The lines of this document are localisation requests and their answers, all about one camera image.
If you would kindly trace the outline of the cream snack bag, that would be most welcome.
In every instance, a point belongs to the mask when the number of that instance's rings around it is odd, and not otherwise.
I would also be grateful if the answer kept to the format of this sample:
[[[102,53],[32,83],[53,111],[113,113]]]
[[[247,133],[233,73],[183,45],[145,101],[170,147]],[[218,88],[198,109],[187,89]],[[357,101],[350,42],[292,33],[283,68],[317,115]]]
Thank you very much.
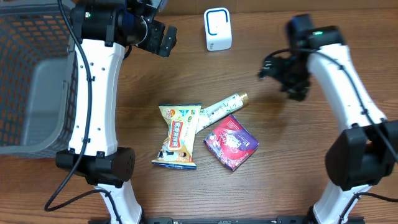
[[[196,169],[193,145],[201,104],[160,104],[159,109],[168,125],[168,134],[152,163],[173,169]]]

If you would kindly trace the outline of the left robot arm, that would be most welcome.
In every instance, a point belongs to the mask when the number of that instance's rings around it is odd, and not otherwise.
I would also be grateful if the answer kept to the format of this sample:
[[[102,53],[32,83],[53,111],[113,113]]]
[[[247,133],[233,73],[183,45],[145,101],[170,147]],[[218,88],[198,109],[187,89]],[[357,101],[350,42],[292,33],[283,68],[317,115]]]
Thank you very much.
[[[55,161],[94,186],[110,223],[145,221],[131,184],[134,150],[118,146],[116,139],[117,87],[132,47],[170,55],[177,30],[155,19],[165,5],[164,0],[80,1],[63,17],[75,43],[78,85],[72,137]]]

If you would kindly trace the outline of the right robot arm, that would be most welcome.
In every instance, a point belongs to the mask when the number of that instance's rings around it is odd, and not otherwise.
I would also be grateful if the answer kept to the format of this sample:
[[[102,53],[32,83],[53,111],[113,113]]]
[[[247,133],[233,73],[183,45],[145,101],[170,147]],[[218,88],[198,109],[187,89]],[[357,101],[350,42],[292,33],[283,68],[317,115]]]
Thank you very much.
[[[269,54],[259,78],[271,77],[291,100],[303,101],[315,77],[338,121],[339,136],[325,156],[329,177],[320,200],[303,217],[280,217],[279,223],[362,223],[350,217],[372,186],[390,175],[397,163],[397,122],[376,106],[351,61],[337,26],[315,27],[308,14],[286,24],[288,57]]]

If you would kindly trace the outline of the white conditioner tube gold cap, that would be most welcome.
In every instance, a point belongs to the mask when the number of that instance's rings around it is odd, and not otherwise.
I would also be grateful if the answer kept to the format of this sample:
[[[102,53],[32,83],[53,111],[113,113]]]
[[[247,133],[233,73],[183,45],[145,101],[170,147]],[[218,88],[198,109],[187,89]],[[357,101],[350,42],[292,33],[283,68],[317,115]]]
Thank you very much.
[[[235,93],[207,108],[202,108],[196,133],[249,104],[246,92]]]

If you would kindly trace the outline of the red purple liners pack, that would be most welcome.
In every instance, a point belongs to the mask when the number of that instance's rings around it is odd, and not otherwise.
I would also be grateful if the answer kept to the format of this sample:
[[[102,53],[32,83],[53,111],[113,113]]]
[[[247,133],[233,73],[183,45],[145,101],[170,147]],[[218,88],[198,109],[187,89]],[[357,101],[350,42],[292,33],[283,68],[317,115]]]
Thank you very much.
[[[203,142],[231,171],[235,171],[251,157],[259,146],[259,141],[233,115],[225,117]]]

